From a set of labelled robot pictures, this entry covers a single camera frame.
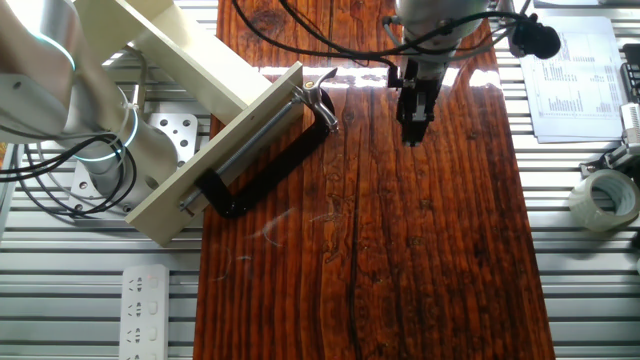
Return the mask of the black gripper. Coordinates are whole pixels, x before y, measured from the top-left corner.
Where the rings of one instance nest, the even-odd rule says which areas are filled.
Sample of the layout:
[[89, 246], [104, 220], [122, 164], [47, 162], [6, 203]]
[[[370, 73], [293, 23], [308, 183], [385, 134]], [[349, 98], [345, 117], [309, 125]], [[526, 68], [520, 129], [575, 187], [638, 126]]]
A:
[[403, 144], [415, 147], [416, 143], [423, 142], [426, 131], [434, 119], [434, 108], [442, 86], [444, 68], [437, 64], [409, 59], [403, 65], [401, 75], [403, 85], [398, 99], [397, 120], [401, 122]]

